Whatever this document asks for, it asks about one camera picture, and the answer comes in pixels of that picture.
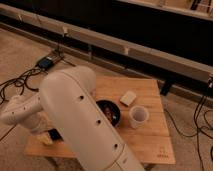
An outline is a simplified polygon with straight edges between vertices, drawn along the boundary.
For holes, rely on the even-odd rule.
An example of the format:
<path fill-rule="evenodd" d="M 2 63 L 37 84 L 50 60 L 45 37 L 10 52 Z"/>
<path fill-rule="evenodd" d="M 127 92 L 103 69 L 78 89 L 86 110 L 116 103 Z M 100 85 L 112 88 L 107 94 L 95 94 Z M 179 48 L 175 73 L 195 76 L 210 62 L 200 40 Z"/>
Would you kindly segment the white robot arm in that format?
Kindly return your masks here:
<path fill-rule="evenodd" d="M 0 119 L 38 130 L 35 114 L 44 111 L 85 171 L 145 171 L 91 96 L 95 87 L 96 74 L 88 67 L 54 71 L 31 98 L 12 98 Z"/>

